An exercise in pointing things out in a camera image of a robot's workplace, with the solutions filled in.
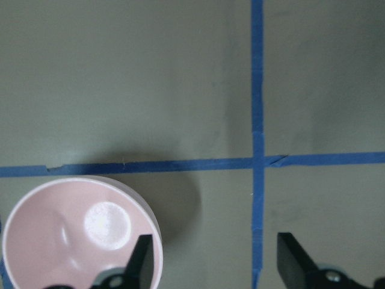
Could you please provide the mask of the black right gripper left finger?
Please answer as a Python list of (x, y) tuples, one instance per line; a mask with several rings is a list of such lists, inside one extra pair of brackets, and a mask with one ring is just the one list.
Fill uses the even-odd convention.
[(153, 235), (140, 235), (123, 271), (109, 273), (92, 288), (151, 288), (154, 273)]

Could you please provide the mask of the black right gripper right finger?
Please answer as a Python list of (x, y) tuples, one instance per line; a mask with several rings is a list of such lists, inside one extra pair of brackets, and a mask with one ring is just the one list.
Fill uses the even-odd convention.
[(319, 268), (290, 232), (277, 234), (277, 270), (288, 289), (365, 288), (340, 270)]

